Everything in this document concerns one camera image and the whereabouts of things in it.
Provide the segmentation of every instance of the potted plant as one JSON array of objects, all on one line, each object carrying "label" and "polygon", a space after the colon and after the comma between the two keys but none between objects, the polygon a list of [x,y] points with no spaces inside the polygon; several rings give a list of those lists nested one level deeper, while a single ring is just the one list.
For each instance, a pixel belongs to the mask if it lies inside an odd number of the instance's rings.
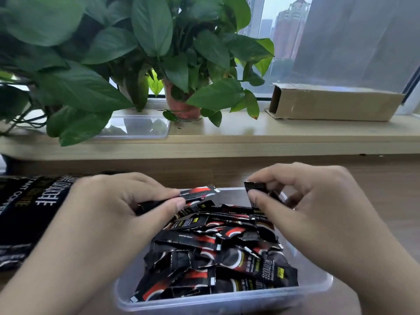
[{"label": "potted plant", "polygon": [[[219,126],[225,108],[257,118],[241,82],[264,83],[274,48],[237,34],[250,16],[245,0],[0,0],[0,117],[11,127],[46,125],[68,146],[165,87],[171,121],[201,115]],[[19,84],[30,91],[11,86]],[[45,123],[25,118],[34,109]]]}]

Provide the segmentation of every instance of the plastic container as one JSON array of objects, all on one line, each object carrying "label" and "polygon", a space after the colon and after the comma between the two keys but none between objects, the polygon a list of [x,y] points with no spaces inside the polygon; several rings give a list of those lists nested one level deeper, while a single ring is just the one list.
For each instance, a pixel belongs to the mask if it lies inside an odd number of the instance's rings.
[{"label": "plastic container", "polygon": [[[219,188],[221,203],[250,206],[244,188]],[[279,310],[296,306],[309,294],[327,291],[333,284],[333,277],[319,269],[289,244],[278,232],[289,263],[298,269],[298,287],[222,293],[203,296],[163,299],[149,302],[129,302],[144,274],[143,257],[146,248],[124,271],[114,285],[115,302],[118,308],[132,314],[240,314]]]},{"label": "plastic container", "polygon": [[159,139],[169,131],[169,121],[164,116],[113,115],[97,138]]}]

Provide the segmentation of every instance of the building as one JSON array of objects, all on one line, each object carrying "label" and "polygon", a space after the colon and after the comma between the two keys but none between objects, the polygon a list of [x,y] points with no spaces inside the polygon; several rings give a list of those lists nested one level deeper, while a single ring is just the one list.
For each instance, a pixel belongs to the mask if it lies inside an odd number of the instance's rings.
[{"label": "building", "polygon": [[258,34],[259,39],[267,39],[271,34],[271,26],[273,25],[273,20],[264,19],[261,20],[260,33]]},{"label": "building", "polygon": [[261,16],[263,15],[264,1],[265,0],[246,0],[249,8],[251,9],[251,22],[249,25],[239,31],[249,37],[258,37],[260,33]]},{"label": "building", "polygon": [[296,0],[289,9],[278,14],[273,36],[277,59],[295,59],[308,17],[310,3]]}]

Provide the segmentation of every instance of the wooden shelf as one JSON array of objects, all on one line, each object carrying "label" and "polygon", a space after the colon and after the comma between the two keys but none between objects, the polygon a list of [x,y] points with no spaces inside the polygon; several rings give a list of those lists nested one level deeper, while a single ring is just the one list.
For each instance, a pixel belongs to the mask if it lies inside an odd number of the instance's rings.
[{"label": "wooden shelf", "polygon": [[223,112],[220,128],[207,118],[172,123],[165,139],[91,139],[60,147],[56,138],[19,135],[1,137],[0,153],[25,160],[411,154],[420,153],[420,118],[397,115],[390,122],[281,121],[261,112],[255,121],[246,112]]}]

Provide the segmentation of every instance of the left hand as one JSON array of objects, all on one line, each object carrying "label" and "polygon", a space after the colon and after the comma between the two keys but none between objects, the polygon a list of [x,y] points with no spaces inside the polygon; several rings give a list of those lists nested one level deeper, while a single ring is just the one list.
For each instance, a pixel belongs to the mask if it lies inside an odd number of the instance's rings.
[{"label": "left hand", "polygon": [[[179,192],[141,173],[79,179],[0,295],[0,313],[77,312],[97,290],[117,278],[182,209],[185,200],[174,198]],[[133,212],[139,202],[169,198],[142,216]]]}]

